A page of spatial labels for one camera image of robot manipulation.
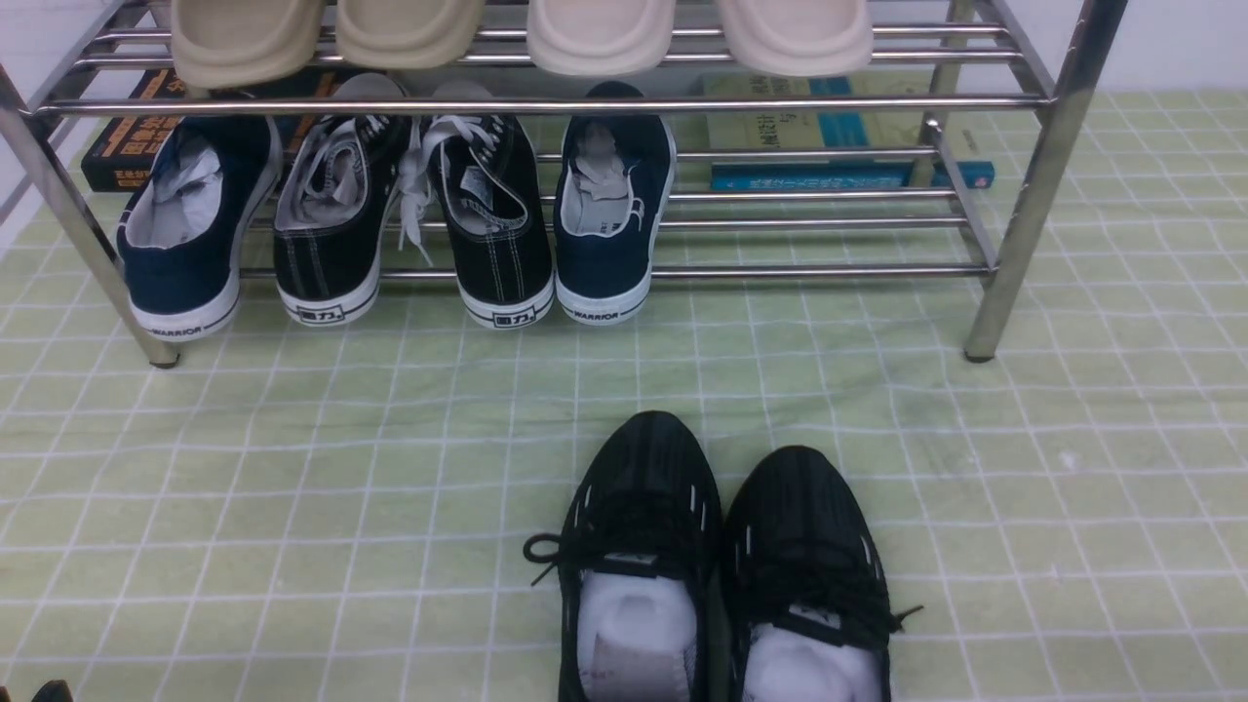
black sneaker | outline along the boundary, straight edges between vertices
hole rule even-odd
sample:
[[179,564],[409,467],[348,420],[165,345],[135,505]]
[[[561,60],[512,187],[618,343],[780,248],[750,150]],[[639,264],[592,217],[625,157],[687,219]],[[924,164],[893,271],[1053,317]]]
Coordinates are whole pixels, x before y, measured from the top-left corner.
[[[470,82],[447,84],[433,95],[490,99],[484,87]],[[426,117],[421,154],[451,232],[459,295],[472,317],[490,329],[518,329],[540,320],[554,300],[554,270],[542,219],[537,155],[519,120],[509,115]],[[418,220],[424,205],[413,196],[404,204],[404,220]],[[413,227],[404,224],[404,229],[411,232]]]
[[911,612],[892,615],[862,511],[822,453],[764,458],[721,548],[729,700],[891,700],[889,637]]
[[243,235],[282,175],[270,117],[187,117],[117,225],[130,309],[152,336],[191,341],[238,312]]
[[[604,82],[592,99],[640,97]],[[654,241],[676,177],[676,142],[658,115],[574,117],[563,137],[554,235],[559,304],[587,325],[614,325],[650,292]]]
[[[706,700],[706,586],[719,492],[694,435],[643,412],[607,440],[562,535],[524,545],[559,570],[560,702]],[[534,547],[553,543],[550,553]]]
[[[402,97],[381,74],[343,82],[336,97]],[[273,267],[287,314],[308,326],[364,315],[381,287],[382,227],[398,196],[411,117],[322,117],[295,157],[273,216]]]

floor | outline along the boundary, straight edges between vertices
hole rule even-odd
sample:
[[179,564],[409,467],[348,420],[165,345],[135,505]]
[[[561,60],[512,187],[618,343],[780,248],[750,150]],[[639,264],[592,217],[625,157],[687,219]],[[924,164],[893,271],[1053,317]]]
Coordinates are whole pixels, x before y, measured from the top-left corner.
[[[644,407],[701,437],[725,505],[773,447],[842,468],[895,607],[926,606],[892,646],[900,700],[1248,701],[1248,94],[1102,96],[1088,125],[985,366],[960,356],[971,282],[666,286],[620,327],[519,334],[436,287],[305,330],[255,284],[160,372],[40,214],[0,259],[0,680],[16,700],[65,677],[85,702],[549,701],[559,596],[520,545]],[[968,126],[1000,230],[1036,127]],[[91,204],[110,222],[124,197]],[[658,256],[960,247],[729,232]]]

brand logo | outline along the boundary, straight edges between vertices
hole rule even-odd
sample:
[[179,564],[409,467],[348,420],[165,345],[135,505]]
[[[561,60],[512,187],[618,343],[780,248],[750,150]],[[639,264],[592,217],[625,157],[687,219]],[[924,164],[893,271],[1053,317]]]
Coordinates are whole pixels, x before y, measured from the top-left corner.
[[658,556],[644,556],[641,553],[608,553],[603,558],[615,561],[617,563],[636,563],[639,566],[653,566],[659,560]]
[[801,605],[794,605],[789,607],[789,613],[795,617],[801,617],[804,620],[810,620],[815,623],[824,625],[829,628],[841,628],[841,616],[836,612],[829,612],[827,610],[815,610],[812,607],[802,607]]
[[585,312],[578,312],[578,311],[573,310],[572,315],[574,317],[577,317],[578,320],[589,320],[592,322],[605,322],[605,321],[620,319],[620,314],[619,312],[607,312],[604,315],[587,315]]
[[518,326],[530,325],[538,320],[538,312],[533,307],[523,310],[520,312],[510,312],[507,315],[500,315],[494,312],[494,327],[495,329],[515,329]]
[[163,336],[166,339],[178,339],[182,336],[195,336],[196,334],[202,334],[203,327],[191,327],[191,329],[150,329],[147,330],[155,336]]
[[308,310],[307,307],[300,307],[296,312],[300,315],[300,321],[306,325],[332,325],[334,322],[347,320],[347,314],[342,311],[341,305],[328,310]]

stainless steel shoe rack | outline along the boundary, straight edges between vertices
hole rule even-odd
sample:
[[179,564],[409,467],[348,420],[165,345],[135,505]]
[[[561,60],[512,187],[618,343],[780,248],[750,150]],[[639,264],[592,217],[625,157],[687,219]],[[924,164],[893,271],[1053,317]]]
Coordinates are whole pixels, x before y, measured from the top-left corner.
[[[681,152],[681,161],[827,161],[835,159],[914,159],[915,177],[907,187],[896,190],[846,190],[824,192],[680,192],[674,200],[703,204],[733,204],[741,200],[824,202],[835,207],[842,202],[890,204],[909,201],[946,201],[948,214],[940,216],[874,216],[765,220],[673,220],[665,230],[802,230],[845,231],[879,229],[957,227],[967,244],[963,261],[947,264],[896,265],[792,265],[792,266],[681,266],[658,267],[660,280],[821,280],[821,279],[937,279],[977,277],[983,297],[970,337],[965,345],[967,360],[982,362],[996,353],[1010,319],[1032,254],[1040,240],[1057,189],[1092,101],[1092,94],[1106,56],[1113,44],[1128,0],[1085,0],[1075,27],[1070,51],[1055,80],[1028,41],[1007,0],[943,0],[948,4],[945,22],[889,24],[875,27],[877,39],[872,64],[935,65],[927,95],[897,96],[810,96],[791,99],[644,99],[644,100],[554,100],[508,97],[489,101],[448,101],[428,97],[402,100],[344,101],[333,99],[302,100],[97,100],[82,99],[86,86],[100,71],[170,69],[167,29],[136,29],[151,10],[167,16],[167,0],[116,0],[87,32],[74,52],[66,56],[52,77],[27,102],[14,89],[0,66],[0,134],[12,146],[31,182],[42,194],[96,281],[107,294],[117,314],[130,329],[154,366],[171,367],[177,362],[175,346],[150,337],[130,314],[127,291],[117,254],[110,237],[70,180],[57,159],[51,139],[65,129],[66,117],[115,117],[152,115],[324,115],[324,114],[489,114],[520,115],[573,114],[705,114],[711,111],[759,110],[915,110],[925,111],[920,146],[904,149],[851,149],[786,152]],[[343,65],[332,52],[332,27],[326,27],[322,49],[314,65]],[[482,29],[473,49],[456,64],[479,69],[532,66],[524,49],[523,24],[512,27]],[[706,50],[708,41],[723,37],[715,26],[680,26],[664,65],[724,65],[733,60],[723,49]],[[929,40],[919,45],[915,41]],[[151,47],[145,52],[117,52],[125,44]],[[696,45],[691,50],[689,45]],[[1020,91],[1012,94],[965,94],[957,84],[965,64],[1007,65]],[[1028,110],[1040,120],[1041,131],[1031,157],[1013,215],[1001,239],[1000,250],[985,230],[975,204],[943,139],[943,125],[951,111]],[[542,161],[558,161],[558,154],[542,154]],[[951,187],[931,187],[932,164],[942,162],[951,175]],[[427,229],[436,229],[429,225]],[[271,277],[271,270],[245,270],[247,277]],[[384,270],[383,277],[398,280],[452,280],[452,270]]]

black canvas sneaker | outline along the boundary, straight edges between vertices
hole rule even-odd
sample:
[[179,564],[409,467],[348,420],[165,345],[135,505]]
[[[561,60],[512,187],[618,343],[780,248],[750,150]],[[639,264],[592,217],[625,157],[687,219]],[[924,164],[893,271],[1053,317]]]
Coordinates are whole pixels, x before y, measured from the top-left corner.
[[892,615],[880,553],[822,453],[781,448],[733,501],[720,556],[729,700],[891,700]]
[[[337,97],[402,97],[381,74],[342,84]],[[273,216],[273,267],[287,314],[308,326],[364,315],[381,287],[382,227],[413,139],[402,116],[322,117],[295,157]]]
[[524,545],[525,558],[549,563],[538,580],[559,571],[560,702],[706,700],[720,518],[710,466],[680,420],[643,412],[607,440],[563,532]]
[[[484,87],[453,82],[434,97],[489,100]],[[540,320],[554,300],[554,266],[542,219],[537,156],[510,115],[439,115],[421,122],[421,159],[451,234],[459,295],[472,317],[490,329]],[[404,196],[412,236],[428,196]]]

